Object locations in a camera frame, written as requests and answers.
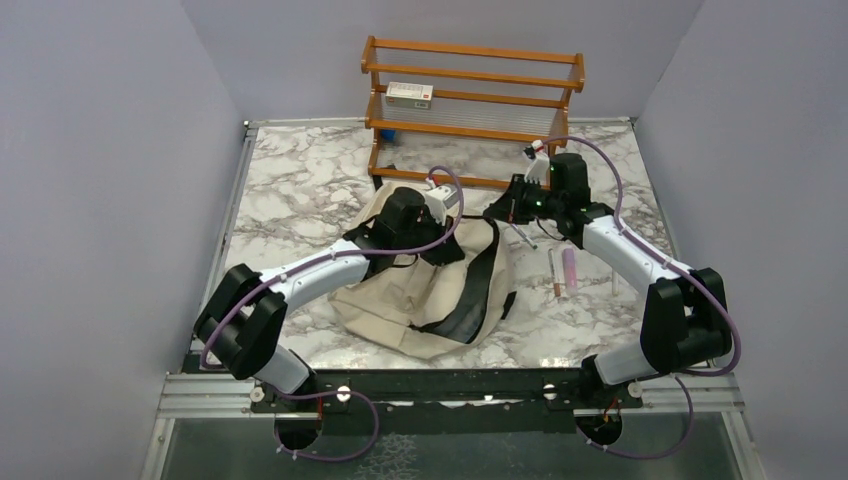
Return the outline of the cream canvas backpack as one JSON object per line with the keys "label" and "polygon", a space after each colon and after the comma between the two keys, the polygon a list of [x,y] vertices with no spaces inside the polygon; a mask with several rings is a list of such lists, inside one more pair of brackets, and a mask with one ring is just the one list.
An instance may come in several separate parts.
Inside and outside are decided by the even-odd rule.
{"label": "cream canvas backpack", "polygon": [[466,214],[455,232],[464,259],[436,267],[403,261],[328,296],[349,332],[420,359],[478,345],[516,300],[513,262],[499,225]]}

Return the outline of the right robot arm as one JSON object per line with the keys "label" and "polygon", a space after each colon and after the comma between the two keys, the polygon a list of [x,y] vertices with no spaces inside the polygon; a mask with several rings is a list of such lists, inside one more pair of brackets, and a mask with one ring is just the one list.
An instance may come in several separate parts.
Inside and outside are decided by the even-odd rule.
{"label": "right robot arm", "polygon": [[617,385],[730,353],[721,276],[668,258],[628,229],[610,206],[593,201],[580,155],[560,153],[544,165],[548,186],[515,174],[484,216],[518,225],[554,221],[565,240],[603,260],[645,299],[638,339],[582,362],[579,398],[600,407],[616,395]]}

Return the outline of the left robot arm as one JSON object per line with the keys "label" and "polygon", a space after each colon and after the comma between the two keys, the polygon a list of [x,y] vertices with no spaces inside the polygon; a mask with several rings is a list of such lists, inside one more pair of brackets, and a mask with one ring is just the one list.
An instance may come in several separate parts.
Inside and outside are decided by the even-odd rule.
{"label": "left robot arm", "polygon": [[[448,185],[419,191],[398,187],[380,210],[327,249],[286,266],[255,271],[230,268],[193,328],[202,342],[200,366],[227,370],[276,388],[285,407],[298,411],[313,401],[312,370],[279,344],[288,313],[342,287],[359,284],[393,267],[399,256],[436,266],[463,259],[454,232],[463,211],[461,189]],[[209,362],[214,356],[217,364]]]}

